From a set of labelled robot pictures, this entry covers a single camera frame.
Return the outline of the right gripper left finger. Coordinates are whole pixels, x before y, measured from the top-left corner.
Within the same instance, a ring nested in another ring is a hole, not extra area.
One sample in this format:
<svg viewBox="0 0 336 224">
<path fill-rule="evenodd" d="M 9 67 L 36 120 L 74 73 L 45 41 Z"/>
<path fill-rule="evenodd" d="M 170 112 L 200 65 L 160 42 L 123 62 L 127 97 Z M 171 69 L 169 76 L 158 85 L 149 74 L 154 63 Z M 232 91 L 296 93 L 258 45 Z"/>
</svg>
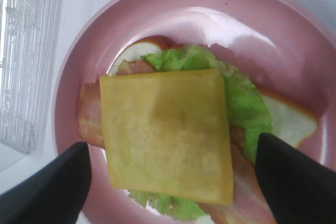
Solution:
<svg viewBox="0 0 336 224">
<path fill-rule="evenodd" d="M 75 143 L 1 195 L 1 223 L 76 223 L 90 185 L 88 145 Z"/>
</svg>

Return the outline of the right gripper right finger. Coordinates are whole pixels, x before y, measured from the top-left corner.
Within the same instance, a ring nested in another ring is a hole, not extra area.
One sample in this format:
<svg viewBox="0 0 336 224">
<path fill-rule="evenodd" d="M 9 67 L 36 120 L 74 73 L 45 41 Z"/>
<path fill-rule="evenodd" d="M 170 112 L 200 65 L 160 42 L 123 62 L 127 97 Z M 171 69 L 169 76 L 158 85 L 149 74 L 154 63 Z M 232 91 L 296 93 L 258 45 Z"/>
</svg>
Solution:
<svg viewBox="0 0 336 224">
<path fill-rule="evenodd" d="M 270 133 L 258 139 L 255 173 L 278 223 L 335 223 L 335 172 Z"/>
</svg>

